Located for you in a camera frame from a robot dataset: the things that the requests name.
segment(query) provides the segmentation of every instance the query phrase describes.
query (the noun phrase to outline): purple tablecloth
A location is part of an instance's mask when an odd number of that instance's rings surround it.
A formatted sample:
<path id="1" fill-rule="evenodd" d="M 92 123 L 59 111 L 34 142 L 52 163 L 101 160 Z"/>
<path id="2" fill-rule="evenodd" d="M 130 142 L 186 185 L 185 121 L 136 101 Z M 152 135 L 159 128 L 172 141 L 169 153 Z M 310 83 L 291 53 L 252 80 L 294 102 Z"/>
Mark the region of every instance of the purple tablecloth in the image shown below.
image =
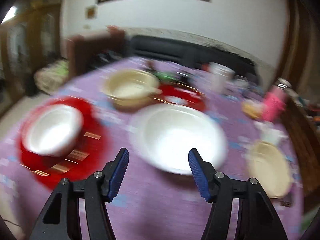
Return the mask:
<path id="1" fill-rule="evenodd" d="M 158 239 L 200 239 L 206 225 L 211 205 L 201 198 L 191 176 L 181 176 L 157 170 L 140 159 L 129 142 L 132 132 L 132 114 L 117 112 L 100 92 L 104 78 L 123 68 L 142 68 L 145 60 L 132 57 L 118 61 L 104 69 L 74 79 L 56 95 L 72 95 L 86 98 L 96 106 L 96 115 L 112 137 L 110 153 L 105 161 L 110 161 L 121 147 L 130 153 L 130 163 L 124 176 L 118 196 L 107 204 L 107 210 L 114 233 L 119 240 Z M 253 121 L 241 111 L 241 97 L 215 95 L 206 91 L 205 72 L 190 70 L 170 62 L 155 62 L 162 71 L 188 70 L 195 74 L 195 83 L 200 90 L 208 93 L 207 114 L 223 128 L 228 139 L 228 157 L 220 171 L 233 179 L 249 178 L 246 166 L 248 146 L 259 137 Z M 11 196 L 11 206 L 22 228 L 30 232 L 32 225 L 50 195 L 50 190 L 34 179 L 34 175 L 19 165 L 18 148 L 15 139 L 21 122 L 14 127 L 0 143 L 0 182 Z M 273 204 L 284 225 L 288 239 L 297 239 L 303 208 L 303 191 L 299 167 L 290 140 L 281 145 L 282 152 L 290 162 L 293 174 L 292 207 L 283 207 L 279 200 Z M 97 163 L 101 170 L 105 163 Z M 237 220 L 238 200 L 233 201 L 228 239 L 234 239 Z M 83 239 L 89 239 L 84 201 L 80 201 L 80 220 Z"/>

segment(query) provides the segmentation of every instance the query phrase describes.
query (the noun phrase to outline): cushion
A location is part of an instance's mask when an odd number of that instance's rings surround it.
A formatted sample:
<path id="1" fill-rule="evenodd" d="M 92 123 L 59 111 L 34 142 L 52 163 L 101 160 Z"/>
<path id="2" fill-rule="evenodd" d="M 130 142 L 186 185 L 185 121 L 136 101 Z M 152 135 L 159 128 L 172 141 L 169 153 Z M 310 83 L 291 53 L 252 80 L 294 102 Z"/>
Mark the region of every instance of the cushion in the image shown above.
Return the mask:
<path id="1" fill-rule="evenodd" d="M 128 56 L 140 56 L 157 60 L 167 60 L 180 65 L 201 69 L 203 64 L 215 62 L 235 71 L 235 75 L 247 77 L 255 71 L 255 64 L 238 54 L 215 47 L 197 45 L 186 41 L 136 35 L 130 40 Z"/>
<path id="2" fill-rule="evenodd" d="M 38 70 L 34 75 L 36 86 L 52 95 L 67 79 L 69 73 L 68 65 L 69 62 L 67 60 L 59 59 Z"/>

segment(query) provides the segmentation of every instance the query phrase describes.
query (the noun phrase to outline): white cup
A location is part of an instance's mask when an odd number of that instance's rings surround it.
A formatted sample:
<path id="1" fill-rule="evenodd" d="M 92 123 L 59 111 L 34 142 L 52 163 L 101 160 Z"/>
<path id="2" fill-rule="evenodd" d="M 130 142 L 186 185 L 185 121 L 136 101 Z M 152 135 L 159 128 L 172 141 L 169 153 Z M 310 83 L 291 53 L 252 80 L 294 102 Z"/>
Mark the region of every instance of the white cup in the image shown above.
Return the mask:
<path id="1" fill-rule="evenodd" d="M 212 91 L 222 94 L 227 81 L 230 81 L 235 72 L 226 66 L 218 63 L 210 62 L 209 71 L 211 76 L 211 89 Z"/>
<path id="2" fill-rule="evenodd" d="M 261 130 L 261 141 L 272 143 L 274 146 L 278 146 L 283 139 L 288 138 L 284 132 L 274 129 L 274 125 L 271 122 L 262 123 L 255 121 L 254 124 Z"/>

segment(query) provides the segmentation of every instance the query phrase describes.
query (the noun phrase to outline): metal screw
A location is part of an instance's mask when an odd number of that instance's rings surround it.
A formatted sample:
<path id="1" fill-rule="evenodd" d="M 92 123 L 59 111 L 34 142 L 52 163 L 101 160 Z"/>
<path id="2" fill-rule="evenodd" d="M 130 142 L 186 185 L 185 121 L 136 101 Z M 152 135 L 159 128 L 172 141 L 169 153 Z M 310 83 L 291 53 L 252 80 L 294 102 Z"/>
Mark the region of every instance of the metal screw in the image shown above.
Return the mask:
<path id="1" fill-rule="evenodd" d="M 250 183 L 251 184 L 257 184 L 258 183 L 258 180 L 256 178 L 251 178 L 249 179 Z"/>
<path id="2" fill-rule="evenodd" d="M 60 180 L 60 183 L 61 183 L 62 185 L 68 184 L 68 183 L 69 183 L 69 179 L 63 178 L 63 179 Z"/>
<path id="3" fill-rule="evenodd" d="M 224 174 L 221 171 L 216 172 L 216 177 L 221 179 L 224 177 Z"/>
<path id="4" fill-rule="evenodd" d="M 95 177 L 95 178 L 100 178 L 101 176 L 102 176 L 102 172 L 101 171 L 96 171 L 94 174 L 93 174 L 93 176 Z"/>

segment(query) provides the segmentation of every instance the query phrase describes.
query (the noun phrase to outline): beige plate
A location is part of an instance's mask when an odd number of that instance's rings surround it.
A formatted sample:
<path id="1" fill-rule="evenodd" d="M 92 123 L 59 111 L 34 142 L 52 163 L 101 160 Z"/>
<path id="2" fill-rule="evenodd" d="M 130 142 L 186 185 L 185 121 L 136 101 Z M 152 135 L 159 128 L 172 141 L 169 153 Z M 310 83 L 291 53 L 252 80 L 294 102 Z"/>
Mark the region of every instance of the beige plate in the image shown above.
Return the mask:
<path id="1" fill-rule="evenodd" d="M 283 198 L 290 190 L 292 175 L 284 155 L 271 143 L 257 141 L 249 150 L 250 177 L 256 178 L 269 198 Z"/>

